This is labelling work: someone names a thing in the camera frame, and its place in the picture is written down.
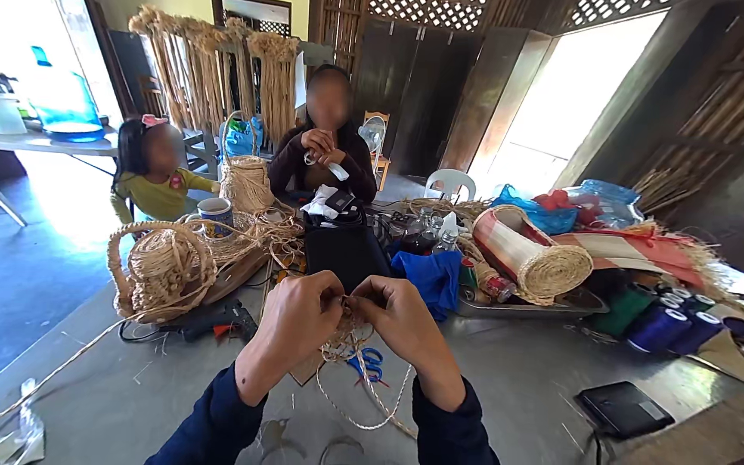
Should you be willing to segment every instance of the scissors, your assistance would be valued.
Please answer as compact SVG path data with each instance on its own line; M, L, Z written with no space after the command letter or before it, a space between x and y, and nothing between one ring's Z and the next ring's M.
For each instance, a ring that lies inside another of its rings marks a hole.
M369 380L372 382L379 382L380 384L389 387L384 380L380 379L384 375L383 370L380 369L381 363L384 362L384 356L372 347L360 349L360 355L361 358L364 359L364 366L366 368L366 373L369 375ZM354 367L358 372L359 378L355 382L357 386L360 380L363 379L364 373L363 370L360 369L358 357L355 356L355 352L352 352L351 356L352 358L347 360L346 363L352 365L352 367Z

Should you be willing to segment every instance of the dark sweater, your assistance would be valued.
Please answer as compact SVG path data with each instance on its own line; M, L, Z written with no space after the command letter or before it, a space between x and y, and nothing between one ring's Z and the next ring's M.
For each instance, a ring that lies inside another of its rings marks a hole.
M432 404L412 383L412 418L418 425L418 461L421 464L497 464L481 425L481 404L464 379L464 403L454 412ZM255 407L240 400L234 383L234 364L217 374L194 411L146 465L232 465L242 449L254 441L263 419L263 397Z
M341 166L349 173L349 179L338 183L336 187L351 192L366 204L371 203L375 199L375 194L378 193L378 186L372 174L369 147L357 133L343 132L341 135L344 137L338 138L337 148L346 153ZM292 175L294 175L294 188L306 190L304 179L309 167L304 162L304 155L308 149L304 148L300 142L302 136L303 132L299 127L287 132L278 144L274 158L269 162L269 182L275 196L284 194Z

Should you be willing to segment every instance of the metal tray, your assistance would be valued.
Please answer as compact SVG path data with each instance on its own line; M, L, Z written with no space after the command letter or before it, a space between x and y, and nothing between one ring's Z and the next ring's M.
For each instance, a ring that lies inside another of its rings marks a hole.
M608 307L595 294L577 287L566 294L555 297L555 303L542 307L534 304L478 304L458 297L456 313L471 318L563 318L580 319L593 313L607 313Z

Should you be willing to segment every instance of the pink hair bow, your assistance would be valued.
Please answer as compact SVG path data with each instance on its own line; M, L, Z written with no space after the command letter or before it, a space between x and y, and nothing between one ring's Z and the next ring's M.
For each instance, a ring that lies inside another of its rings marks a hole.
M168 122L168 118L158 118L151 114L142 115L142 124L145 124L146 127L156 126L164 122Z

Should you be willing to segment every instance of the mug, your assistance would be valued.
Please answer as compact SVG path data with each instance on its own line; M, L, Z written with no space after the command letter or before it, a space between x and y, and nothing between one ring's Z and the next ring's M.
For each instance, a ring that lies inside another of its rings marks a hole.
M205 200L201 200L200 203L197 204L197 209L200 211L200 213L189 215L189 221L201 217L203 219L210 219L212 221L234 227L232 203L225 198L206 198ZM227 227L222 227L216 224L205 224L204 227L207 238L225 238L233 232Z

